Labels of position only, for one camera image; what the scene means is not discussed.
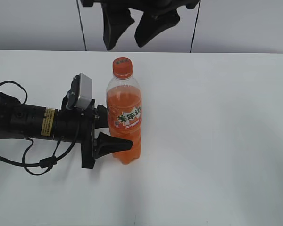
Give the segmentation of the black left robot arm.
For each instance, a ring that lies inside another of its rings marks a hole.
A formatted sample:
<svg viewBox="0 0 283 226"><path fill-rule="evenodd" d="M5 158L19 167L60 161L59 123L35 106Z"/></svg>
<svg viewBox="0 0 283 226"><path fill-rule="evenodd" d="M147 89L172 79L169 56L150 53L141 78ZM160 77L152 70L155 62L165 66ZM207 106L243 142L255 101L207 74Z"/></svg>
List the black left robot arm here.
<svg viewBox="0 0 283 226"><path fill-rule="evenodd" d="M92 169L96 159L127 151L131 140L111 137L96 129L108 127L107 109L92 100L87 109L67 109L64 97L61 109L22 104L16 98L0 92L0 139L42 139L81 145L81 166Z"/></svg>

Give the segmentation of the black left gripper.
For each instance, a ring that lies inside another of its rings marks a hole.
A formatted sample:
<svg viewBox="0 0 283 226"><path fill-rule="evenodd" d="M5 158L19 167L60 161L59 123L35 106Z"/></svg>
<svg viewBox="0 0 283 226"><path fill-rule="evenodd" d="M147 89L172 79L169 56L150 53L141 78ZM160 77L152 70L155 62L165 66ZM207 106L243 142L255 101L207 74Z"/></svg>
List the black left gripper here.
<svg viewBox="0 0 283 226"><path fill-rule="evenodd" d="M81 167L94 168L95 159L120 151L128 151L133 146L133 141L109 136L100 132L94 138L94 130L108 128L108 110L103 105L97 105L91 100L87 109L67 109L68 97L62 100L61 109L58 111L54 139L70 142L69 148L57 157L60 161L66 157L75 144L81 145Z"/></svg>

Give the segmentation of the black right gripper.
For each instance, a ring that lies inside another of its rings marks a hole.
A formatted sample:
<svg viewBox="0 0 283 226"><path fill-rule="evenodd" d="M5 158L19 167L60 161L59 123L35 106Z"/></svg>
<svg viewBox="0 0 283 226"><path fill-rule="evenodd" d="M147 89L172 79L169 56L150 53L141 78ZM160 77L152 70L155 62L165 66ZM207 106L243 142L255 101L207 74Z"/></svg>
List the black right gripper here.
<svg viewBox="0 0 283 226"><path fill-rule="evenodd" d="M112 50L120 36L134 23L129 8L139 11L169 11L156 16L143 13L134 37L142 48L163 31L176 26L180 17L177 8L194 9L199 0L82 0L83 7L101 3L103 14L103 41L107 50Z"/></svg>

